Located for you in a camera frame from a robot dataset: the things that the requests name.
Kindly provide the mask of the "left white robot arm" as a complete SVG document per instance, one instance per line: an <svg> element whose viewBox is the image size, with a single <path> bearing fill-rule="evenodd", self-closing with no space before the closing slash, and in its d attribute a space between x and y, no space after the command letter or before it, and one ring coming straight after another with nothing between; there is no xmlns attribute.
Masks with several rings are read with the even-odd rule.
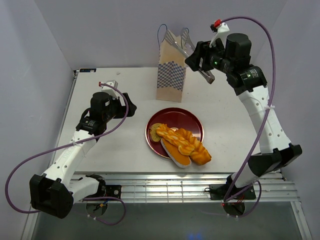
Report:
<svg viewBox="0 0 320 240"><path fill-rule="evenodd" d="M75 202L86 197L100 200L106 195L106 183L96 174L86 175L72 180L74 172L89 150L106 131L107 123L112 119L132 117L137 106L125 92L113 97L107 92L96 92L90 100L75 128L71 145L42 174L33 175L29 181L31 206L60 219L65 218Z"/></svg>

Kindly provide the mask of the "orange iced twisted pastry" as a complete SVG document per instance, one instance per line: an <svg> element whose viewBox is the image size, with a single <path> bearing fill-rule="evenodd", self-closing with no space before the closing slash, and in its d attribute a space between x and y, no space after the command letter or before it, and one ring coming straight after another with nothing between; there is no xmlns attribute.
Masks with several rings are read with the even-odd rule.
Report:
<svg viewBox="0 0 320 240"><path fill-rule="evenodd" d="M155 131L158 136L164 138L170 144L177 147L178 151L184 156L189 156L195 150L193 144L184 137L178 135L166 124L161 124Z"/></svg>

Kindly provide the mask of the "metal serving tongs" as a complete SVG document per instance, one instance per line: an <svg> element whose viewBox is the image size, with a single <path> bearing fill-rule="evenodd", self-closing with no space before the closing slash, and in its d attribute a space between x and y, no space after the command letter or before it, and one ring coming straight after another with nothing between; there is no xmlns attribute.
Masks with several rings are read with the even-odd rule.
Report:
<svg viewBox="0 0 320 240"><path fill-rule="evenodd" d="M190 39L190 33L189 29L187 27L182 28L180 32L180 42L178 42L170 30L166 30L164 39L168 44L173 46L175 49L177 49L185 58L189 57L187 49L190 48L192 51L195 50L195 45ZM209 83L212 84L215 80L214 75L207 75L205 71L199 70L198 71L202 77Z"/></svg>

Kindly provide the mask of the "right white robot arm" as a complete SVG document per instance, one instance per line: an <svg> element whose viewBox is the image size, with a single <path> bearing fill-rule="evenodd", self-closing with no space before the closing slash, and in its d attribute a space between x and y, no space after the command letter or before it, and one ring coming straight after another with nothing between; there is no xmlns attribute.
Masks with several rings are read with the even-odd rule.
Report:
<svg viewBox="0 0 320 240"><path fill-rule="evenodd" d="M247 35L232 33L227 36L226 43L220 38L213 45L209 41L199 41L185 59L194 72L216 69L226 75L227 83L244 105L256 131L260 152L249 154L245 165L227 179L225 191L232 199L242 195L244 187L269 172L286 167L303 152L299 144L292 144L274 107L269 105L271 97L264 73L250 63L251 46Z"/></svg>

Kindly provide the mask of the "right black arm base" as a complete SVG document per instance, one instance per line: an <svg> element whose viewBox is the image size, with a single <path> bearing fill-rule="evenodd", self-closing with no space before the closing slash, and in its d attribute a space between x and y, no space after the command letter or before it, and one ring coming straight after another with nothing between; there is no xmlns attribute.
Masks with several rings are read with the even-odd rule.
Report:
<svg viewBox="0 0 320 240"><path fill-rule="evenodd" d="M204 192L209 193L210 200L223 200L228 186L226 184L210 184L209 187L204 189ZM251 186L249 189L241 193L234 198L235 200L255 200L256 193L254 187Z"/></svg>

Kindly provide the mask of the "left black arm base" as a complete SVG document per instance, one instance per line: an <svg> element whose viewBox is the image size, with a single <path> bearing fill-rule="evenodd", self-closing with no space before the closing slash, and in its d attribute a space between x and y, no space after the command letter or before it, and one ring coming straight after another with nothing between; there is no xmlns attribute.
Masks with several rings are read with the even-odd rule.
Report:
<svg viewBox="0 0 320 240"><path fill-rule="evenodd" d="M88 198L97 198L97 197L114 197L114 198L121 198L121 185L114 185L114 184L106 184L105 179L97 174L86 175L86 177L95 179L99 182L97 192L88 195Z"/></svg>

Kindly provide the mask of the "golden braided loaf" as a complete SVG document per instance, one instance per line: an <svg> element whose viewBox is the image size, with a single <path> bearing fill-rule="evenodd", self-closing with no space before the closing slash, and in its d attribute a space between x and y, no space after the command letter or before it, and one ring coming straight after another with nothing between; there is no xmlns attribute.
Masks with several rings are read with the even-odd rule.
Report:
<svg viewBox="0 0 320 240"><path fill-rule="evenodd" d="M199 141L192 132L184 128L179 128L175 133L194 146L194 151L189 155L189 157L198 165L205 165L212 160L212 156L209 154L208 150L203 146L202 142Z"/></svg>

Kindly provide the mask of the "brown sliced bread piece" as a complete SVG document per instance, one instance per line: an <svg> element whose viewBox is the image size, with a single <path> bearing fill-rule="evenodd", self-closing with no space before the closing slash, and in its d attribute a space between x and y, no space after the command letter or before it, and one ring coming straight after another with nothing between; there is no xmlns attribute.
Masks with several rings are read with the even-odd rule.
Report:
<svg viewBox="0 0 320 240"><path fill-rule="evenodd" d="M149 135L153 142L159 142L161 140L161 137L156 132L156 129L161 125L161 123L154 123L149 127Z"/></svg>

